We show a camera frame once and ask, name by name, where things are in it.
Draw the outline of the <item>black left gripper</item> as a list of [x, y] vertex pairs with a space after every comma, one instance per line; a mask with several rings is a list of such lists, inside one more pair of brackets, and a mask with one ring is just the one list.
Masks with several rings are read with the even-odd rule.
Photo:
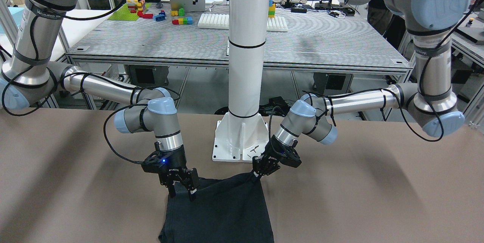
[[292, 145], [285, 145], [276, 137], [271, 137], [265, 145], [264, 152], [260, 156], [252, 158], [253, 177], [252, 182], [258, 182], [262, 176], [269, 176], [278, 169], [280, 164], [297, 168], [301, 165], [301, 159], [295, 150], [298, 141]]

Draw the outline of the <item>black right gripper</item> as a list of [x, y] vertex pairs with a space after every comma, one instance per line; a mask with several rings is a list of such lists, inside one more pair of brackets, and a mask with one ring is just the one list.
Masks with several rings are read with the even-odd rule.
[[181, 183], [187, 190], [189, 200], [196, 199], [200, 178], [195, 168], [188, 169], [184, 145], [173, 150], [162, 150], [161, 145], [155, 145], [152, 152], [141, 164], [144, 172], [159, 175], [160, 183], [168, 189], [170, 198], [176, 196], [175, 182]]

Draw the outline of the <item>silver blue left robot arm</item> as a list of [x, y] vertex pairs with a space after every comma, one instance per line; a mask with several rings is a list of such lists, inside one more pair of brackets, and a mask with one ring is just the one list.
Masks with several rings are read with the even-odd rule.
[[[342, 0], [358, 6], [370, 0]], [[343, 62], [335, 73], [400, 75], [396, 84], [387, 88], [368, 89], [342, 95], [323, 96], [304, 93], [293, 103], [280, 126], [268, 138], [261, 155], [252, 160], [252, 180], [268, 176], [282, 165], [298, 167], [301, 159], [295, 147], [301, 135], [323, 143], [337, 137], [335, 121], [326, 117], [379, 109], [406, 110], [427, 135], [428, 142], [437, 142], [454, 133], [465, 123], [458, 110], [458, 98], [451, 84], [451, 33], [464, 19], [471, 0], [384, 0], [395, 16], [401, 16], [407, 33], [413, 38], [411, 62], [389, 52], [389, 58], [370, 55], [368, 62]]]

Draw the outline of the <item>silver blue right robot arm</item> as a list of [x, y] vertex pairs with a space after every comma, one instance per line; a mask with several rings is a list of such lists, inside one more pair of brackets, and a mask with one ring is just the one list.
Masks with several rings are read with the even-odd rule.
[[200, 186], [196, 169], [186, 166], [177, 109], [164, 88], [141, 88], [84, 71], [51, 59], [56, 37], [77, 0], [25, 0], [23, 19], [12, 56], [1, 63], [1, 104], [12, 116], [56, 91], [80, 91], [125, 104], [113, 113], [121, 133], [153, 132], [155, 152], [136, 161], [147, 173], [159, 176], [170, 197], [176, 183], [190, 200]]

